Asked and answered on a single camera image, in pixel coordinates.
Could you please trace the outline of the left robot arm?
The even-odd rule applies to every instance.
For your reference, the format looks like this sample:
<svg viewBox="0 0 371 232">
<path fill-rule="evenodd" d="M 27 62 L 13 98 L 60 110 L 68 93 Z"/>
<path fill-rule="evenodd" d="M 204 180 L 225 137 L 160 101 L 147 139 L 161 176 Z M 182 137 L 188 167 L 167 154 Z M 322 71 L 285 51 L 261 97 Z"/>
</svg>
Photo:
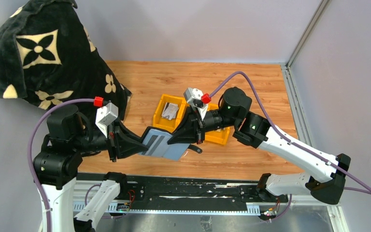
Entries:
<svg viewBox="0 0 371 232">
<path fill-rule="evenodd" d="M 48 232 L 93 232 L 114 199 L 127 200 L 127 207 L 136 199 L 138 192 L 128 184 L 127 176 L 109 172 L 83 210 L 73 212 L 74 187 L 83 154 L 107 151 L 116 161 L 148 150 L 140 137 L 115 117 L 116 113 L 112 104 L 98 109 L 98 116 L 106 120 L 105 132 L 92 126 L 84 128 L 88 118 L 74 104 L 56 106 L 45 114 L 49 133 L 32 165 Z"/>
</svg>

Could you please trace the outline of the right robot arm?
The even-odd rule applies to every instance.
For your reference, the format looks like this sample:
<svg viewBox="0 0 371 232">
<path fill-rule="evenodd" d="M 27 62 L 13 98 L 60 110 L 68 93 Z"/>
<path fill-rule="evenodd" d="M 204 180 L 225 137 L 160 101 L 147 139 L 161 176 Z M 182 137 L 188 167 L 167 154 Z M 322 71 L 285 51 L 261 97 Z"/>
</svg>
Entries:
<svg viewBox="0 0 371 232">
<path fill-rule="evenodd" d="M 204 106 L 208 96 L 200 90 L 189 88 L 184 96 L 189 106 L 168 144 L 201 144 L 207 132 L 233 127 L 233 137 L 241 144 L 272 152 L 302 169 L 299 174 L 263 174 L 255 190 L 261 201 L 292 194 L 339 203 L 351 162 L 348 155 L 321 152 L 273 126 L 269 119 L 250 111 L 252 99 L 237 87 L 228 88 L 218 109 L 210 111 Z"/>
</svg>

